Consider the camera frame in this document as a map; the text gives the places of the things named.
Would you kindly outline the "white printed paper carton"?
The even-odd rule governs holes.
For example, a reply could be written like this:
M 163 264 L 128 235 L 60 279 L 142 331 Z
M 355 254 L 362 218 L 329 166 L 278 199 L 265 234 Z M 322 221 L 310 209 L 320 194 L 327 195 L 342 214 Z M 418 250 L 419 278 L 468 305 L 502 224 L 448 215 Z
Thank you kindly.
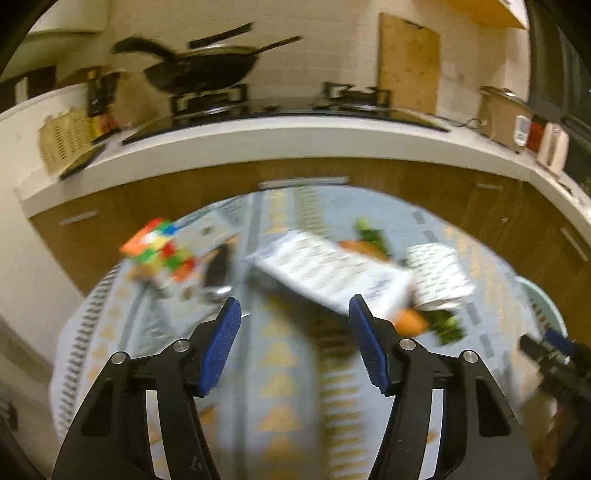
M 301 230 L 260 247 L 249 262 L 298 295 L 341 315 L 349 313 L 349 300 L 356 295 L 363 297 L 372 312 L 370 300 L 382 299 L 394 285 L 394 267 L 399 267 L 377 263 Z M 399 268 L 409 271 L 413 282 L 412 271 Z

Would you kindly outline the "white electric kettle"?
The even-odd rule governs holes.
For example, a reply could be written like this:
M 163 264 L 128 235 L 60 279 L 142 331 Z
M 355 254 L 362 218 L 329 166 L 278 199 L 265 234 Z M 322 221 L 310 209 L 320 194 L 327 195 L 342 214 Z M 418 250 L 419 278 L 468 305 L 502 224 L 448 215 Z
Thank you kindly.
M 566 163 L 570 137 L 560 124 L 548 122 L 544 128 L 537 162 L 559 178 Z

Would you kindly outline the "green leafy vegetable scrap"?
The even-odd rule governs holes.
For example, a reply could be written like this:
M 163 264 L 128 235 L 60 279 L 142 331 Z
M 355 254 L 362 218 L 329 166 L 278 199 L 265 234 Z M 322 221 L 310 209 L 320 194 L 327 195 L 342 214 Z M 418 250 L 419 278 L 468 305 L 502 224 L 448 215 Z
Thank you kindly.
M 393 324 L 399 335 L 417 337 L 433 331 L 441 345 L 462 340 L 465 329 L 455 311 L 475 285 L 459 264 L 454 249 L 438 242 L 412 245 L 400 261 L 384 232 L 366 219 L 356 219 L 353 249 L 394 268 L 394 282 L 363 295 L 370 311 Z

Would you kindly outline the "beige rice cooker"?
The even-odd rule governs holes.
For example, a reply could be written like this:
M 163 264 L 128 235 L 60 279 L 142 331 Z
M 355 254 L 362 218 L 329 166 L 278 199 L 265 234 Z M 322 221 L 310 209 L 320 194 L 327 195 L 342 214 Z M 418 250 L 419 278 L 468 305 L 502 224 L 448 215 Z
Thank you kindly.
M 478 132 L 513 152 L 521 153 L 530 135 L 531 108 L 507 88 L 481 86 L 480 94 Z

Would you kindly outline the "black wok pan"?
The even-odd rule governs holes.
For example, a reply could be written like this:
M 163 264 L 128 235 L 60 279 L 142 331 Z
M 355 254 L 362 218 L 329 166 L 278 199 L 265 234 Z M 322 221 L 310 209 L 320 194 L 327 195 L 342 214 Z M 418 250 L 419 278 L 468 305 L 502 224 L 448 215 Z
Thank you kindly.
M 293 44 L 301 36 L 283 39 L 263 47 L 226 45 L 233 37 L 249 33 L 253 24 L 233 28 L 216 35 L 192 40 L 185 52 L 140 36 L 130 36 L 116 42 L 111 52 L 117 54 L 139 53 L 159 61 L 143 70 L 148 83 L 170 95 L 185 95 L 229 88 L 252 71 L 263 52 Z

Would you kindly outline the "black gas stove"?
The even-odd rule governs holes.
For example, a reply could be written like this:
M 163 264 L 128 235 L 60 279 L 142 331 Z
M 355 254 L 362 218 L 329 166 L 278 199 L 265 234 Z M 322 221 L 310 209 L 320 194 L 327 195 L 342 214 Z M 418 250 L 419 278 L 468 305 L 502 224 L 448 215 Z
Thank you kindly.
M 219 122 L 284 116 L 337 116 L 413 125 L 440 132 L 451 128 L 442 121 L 412 110 L 393 108 L 392 92 L 377 87 L 356 89 L 351 84 L 325 82 L 312 97 L 253 99 L 249 85 L 193 97 L 173 97 L 170 113 L 150 121 L 127 136 L 129 145 L 157 135 Z

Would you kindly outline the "woven beige basket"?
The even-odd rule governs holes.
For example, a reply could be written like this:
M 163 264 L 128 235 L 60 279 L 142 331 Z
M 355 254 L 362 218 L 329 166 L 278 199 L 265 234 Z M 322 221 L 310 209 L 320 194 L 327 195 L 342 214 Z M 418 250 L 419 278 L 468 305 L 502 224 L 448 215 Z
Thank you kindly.
M 39 148 L 47 172 L 60 180 L 85 168 L 104 150 L 93 143 L 83 109 L 48 116 L 39 129 Z

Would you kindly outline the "brown wooden cabinet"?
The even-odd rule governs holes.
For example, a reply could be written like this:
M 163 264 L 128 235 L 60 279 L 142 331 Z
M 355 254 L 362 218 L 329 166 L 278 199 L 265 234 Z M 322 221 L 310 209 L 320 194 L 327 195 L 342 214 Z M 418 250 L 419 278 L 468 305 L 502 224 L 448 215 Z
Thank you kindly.
M 23 212 L 74 285 L 88 292 L 115 244 L 155 217 L 285 186 L 344 184 L 423 207 L 490 247 L 555 302 L 569 333 L 590 338 L 587 200 L 530 163 L 493 168 L 387 159 L 304 158 L 208 166 L 137 180 L 88 171 L 23 198 Z

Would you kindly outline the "orange bread roll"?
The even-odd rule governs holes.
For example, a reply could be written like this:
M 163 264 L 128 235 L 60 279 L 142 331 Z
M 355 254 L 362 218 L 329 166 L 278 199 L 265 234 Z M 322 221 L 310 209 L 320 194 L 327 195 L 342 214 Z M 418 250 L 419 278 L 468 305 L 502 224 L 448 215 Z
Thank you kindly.
M 341 240 L 339 247 L 346 251 L 368 257 L 377 263 L 393 266 L 387 254 L 365 240 Z M 369 305 L 377 317 L 388 320 L 403 337 L 417 337 L 426 333 L 430 326 L 426 318 L 411 306 L 412 281 L 409 271 L 394 267 L 397 271 L 394 285 L 382 294 L 382 299 L 370 300 Z

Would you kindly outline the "black silver car key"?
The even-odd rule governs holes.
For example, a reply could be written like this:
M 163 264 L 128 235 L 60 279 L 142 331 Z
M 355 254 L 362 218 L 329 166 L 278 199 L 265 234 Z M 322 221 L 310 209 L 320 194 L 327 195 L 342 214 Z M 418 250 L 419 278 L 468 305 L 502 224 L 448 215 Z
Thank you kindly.
M 207 264 L 202 283 L 205 299 L 211 303 L 223 302 L 232 291 L 231 285 L 231 251 L 228 244 L 223 243 Z

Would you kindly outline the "yellow wall cabinet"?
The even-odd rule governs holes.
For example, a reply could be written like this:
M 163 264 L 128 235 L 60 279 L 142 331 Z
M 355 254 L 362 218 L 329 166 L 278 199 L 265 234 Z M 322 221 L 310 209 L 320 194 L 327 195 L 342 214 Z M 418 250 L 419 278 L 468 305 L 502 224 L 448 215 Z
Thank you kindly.
M 447 0 L 458 13 L 479 26 L 501 29 L 529 29 L 524 1 L 505 0 Z

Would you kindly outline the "red container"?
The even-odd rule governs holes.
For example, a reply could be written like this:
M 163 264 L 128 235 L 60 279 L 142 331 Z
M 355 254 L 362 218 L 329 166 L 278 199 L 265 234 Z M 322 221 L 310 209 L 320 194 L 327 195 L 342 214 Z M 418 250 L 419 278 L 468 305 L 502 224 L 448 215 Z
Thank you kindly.
M 541 147 L 546 123 L 544 121 L 533 120 L 530 127 L 530 133 L 526 148 L 531 152 L 538 153 Z

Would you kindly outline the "white polka dot paper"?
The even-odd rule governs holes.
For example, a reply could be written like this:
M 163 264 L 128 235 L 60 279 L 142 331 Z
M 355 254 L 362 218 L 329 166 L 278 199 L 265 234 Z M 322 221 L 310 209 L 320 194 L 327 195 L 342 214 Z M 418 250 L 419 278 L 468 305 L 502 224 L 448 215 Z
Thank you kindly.
M 419 310 L 459 308 L 476 290 L 456 250 L 442 243 L 409 247 L 406 265 L 413 271 L 414 303 Z

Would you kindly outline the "dark sauce bottle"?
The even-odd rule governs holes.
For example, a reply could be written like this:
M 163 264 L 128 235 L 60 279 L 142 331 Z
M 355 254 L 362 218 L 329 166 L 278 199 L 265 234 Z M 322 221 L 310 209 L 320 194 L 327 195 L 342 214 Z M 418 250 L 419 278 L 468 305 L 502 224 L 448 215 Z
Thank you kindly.
M 109 110 L 99 73 L 98 68 L 93 68 L 87 74 L 87 123 L 93 144 L 98 144 L 120 131 L 114 116 Z

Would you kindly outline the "dark kitchen window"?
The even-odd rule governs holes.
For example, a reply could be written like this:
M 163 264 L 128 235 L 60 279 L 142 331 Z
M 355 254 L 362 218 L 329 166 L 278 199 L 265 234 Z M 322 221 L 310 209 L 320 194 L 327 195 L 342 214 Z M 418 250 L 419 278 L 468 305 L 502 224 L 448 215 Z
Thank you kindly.
M 543 1 L 528 1 L 529 104 L 570 137 L 565 172 L 590 187 L 590 71 Z

